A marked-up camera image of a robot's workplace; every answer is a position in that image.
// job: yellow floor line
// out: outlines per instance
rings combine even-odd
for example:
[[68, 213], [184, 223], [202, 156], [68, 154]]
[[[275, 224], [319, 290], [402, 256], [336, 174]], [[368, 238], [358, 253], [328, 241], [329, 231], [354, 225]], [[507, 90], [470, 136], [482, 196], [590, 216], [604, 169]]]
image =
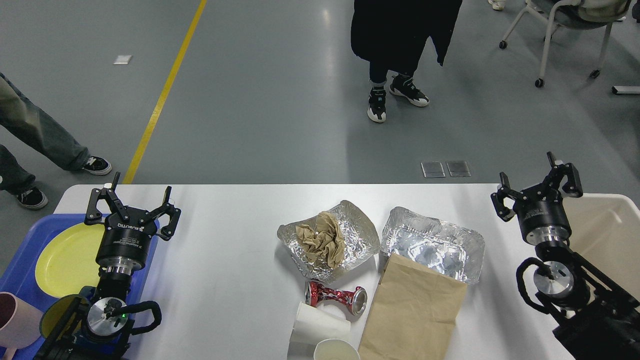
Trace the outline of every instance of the yellow floor line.
[[187, 35], [184, 37], [184, 40], [182, 41], [182, 46], [180, 46], [180, 51], [178, 52], [178, 56], [176, 56], [175, 61], [173, 62], [173, 67], [171, 68], [171, 72], [169, 72], [169, 76], [166, 78], [166, 82], [164, 83], [164, 88], [160, 93], [160, 98], [158, 98], [158, 102], [156, 103], [154, 112], [151, 114], [151, 118], [149, 119], [147, 128], [145, 129], [145, 132], [142, 134], [142, 138], [140, 139], [140, 143], [138, 144], [136, 153], [133, 155], [131, 164], [129, 164], [129, 169], [127, 170], [127, 173], [124, 176], [124, 180], [122, 181], [123, 184], [131, 184], [133, 182], [133, 177], [136, 175], [136, 172], [138, 171], [138, 166], [140, 165], [142, 156], [145, 154], [145, 150], [147, 150], [147, 145], [149, 144], [149, 140], [151, 139], [151, 134], [154, 132], [154, 129], [156, 128], [158, 118], [160, 117], [160, 113], [162, 112], [162, 109], [164, 107], [164, 102], [166, 101], [166, 98], [169, 96], [169, 92], [171, 91], [171, 87], [173, 86], [173, 81], [175, 80], [175, 77], [178, 74], [178, 70], [180, 70], [182, 59], [184, 59], [184, 55], [187, 52], [187, 48], [189, 47], [189, 43], [191, 42], [193, 33], [195, 32], [196, 27], [198, 26], [198, 21], [200, 21], [202, 10], [204, 10], [204, 6], [206, 4], [207, 4], [207, 0], [201, 0], [200, 5], [198, 6], [198, 10], [196, 11], [196, 14], [193, 16], [193, 20], [191, 21], [191, 25], [189, 26], [189, 31], [187, 31]]

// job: robotic arm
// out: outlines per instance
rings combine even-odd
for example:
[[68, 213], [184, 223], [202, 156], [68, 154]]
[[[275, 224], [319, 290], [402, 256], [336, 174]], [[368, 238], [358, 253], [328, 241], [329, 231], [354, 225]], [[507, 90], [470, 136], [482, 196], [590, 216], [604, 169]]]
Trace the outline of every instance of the robotic arm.
[[[171, 239], [180, 218], [180, 209], [169, 203], [171, 186], [167, 186], [163, 203], [147, 211], [123, 205], [115, 193], [120, 173], [113, 183], [94, 188], [84, 218], [86, 225], [103, 225], [104, 234], [95, 258], [100, 266], [100, 280], [93, 288], [85, 286], [71, 300], [62, 298], [44, 315], [51, 313], [55, 327], [40, 347], [36, 360], [120, 360], [129, 348], [129, 336], [155, 329], [162, 320], [160, 307], [154, 301], [128, 305], [132, 275], [145, 267], [153, 235], [165, 241]], [[99, 200], [106, 201], [111, 214], [104, 221], [97, 209]], [[156, 233], [155, 220], [170, 217], [166, 226]], [[150, 325], [133, 327], [134, 313], [151, 310]]]
[[[559, 189], [581, 197], [580, 177], [573, 164], [557, 161], [551, 152], [547, 157], [551, 171], [542, 183], [515, 191], [501, 172], [500, 186], [491, 194], [498, 217], [507, 222], [517, 216], [523, 240], [535, 246], [538, 256], [518, 267], [518, 292], [527, 305], [554, 317], [554, 336], [577, 360], [640, 359], [640, 302], [571, 250], [571, 227]], [[511, 209], [504, 205], [506, 198], [514, 201]], [[530, 266], [537, 267], [533, 281], [540, 303], [525, 287], [524, 272]]]

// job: black coat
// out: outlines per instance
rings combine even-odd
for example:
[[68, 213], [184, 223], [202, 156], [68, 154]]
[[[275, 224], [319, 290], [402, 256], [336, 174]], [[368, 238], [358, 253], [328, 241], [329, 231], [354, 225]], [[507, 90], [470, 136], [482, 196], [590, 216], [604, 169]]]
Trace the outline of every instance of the black coat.
[[427, 38], [444, 63], [462, 0], [355, 0], [353, 52], [401, 74], [413, 74]]

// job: paper cup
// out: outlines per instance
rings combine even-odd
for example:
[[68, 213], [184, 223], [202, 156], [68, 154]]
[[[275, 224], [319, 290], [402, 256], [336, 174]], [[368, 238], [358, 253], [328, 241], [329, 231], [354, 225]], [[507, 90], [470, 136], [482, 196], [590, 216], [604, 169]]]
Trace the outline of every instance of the paper cup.
[[11, 359], [16, 349], [33, 344], [40, 337], [42, 312], [12, 293], [0, 292], [0, 346], [3, 359]]
[[326, 339], [349, 341], [351, 323], [301, 302], [291, 332], [292, 343], [317, 345]]
[[360, 355], [344, 340], [327, 339], [316, 345], [314, 360], [360, 360]]

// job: aluminum foil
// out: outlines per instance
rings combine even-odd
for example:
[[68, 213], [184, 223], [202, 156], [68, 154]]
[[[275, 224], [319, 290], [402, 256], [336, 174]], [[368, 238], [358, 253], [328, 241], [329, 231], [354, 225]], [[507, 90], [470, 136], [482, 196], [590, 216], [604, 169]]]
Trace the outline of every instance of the aluminum foil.
[[482, 270], [484, 239], [477, 231], [396, 207], [382, 231], [382, 252], [402, 255], [473, 285]]
[[298, 244], [296, 225], [307, 224], [315, 229], [316, 217], [281, 225], [278, 228], [278, 238], [289, 249], [291, 258], [304, 277], [330, 284], [377, 254], [380, 251], [380, 239], [376, 227], [367, 215], [349, 201], [340, 201], [340, 204], [327, 211], [335, 215], [344, 236], [344, 261], [337, 268], [331, 269], [322, 261], [316, 265], [308, 262], [305, 251]]

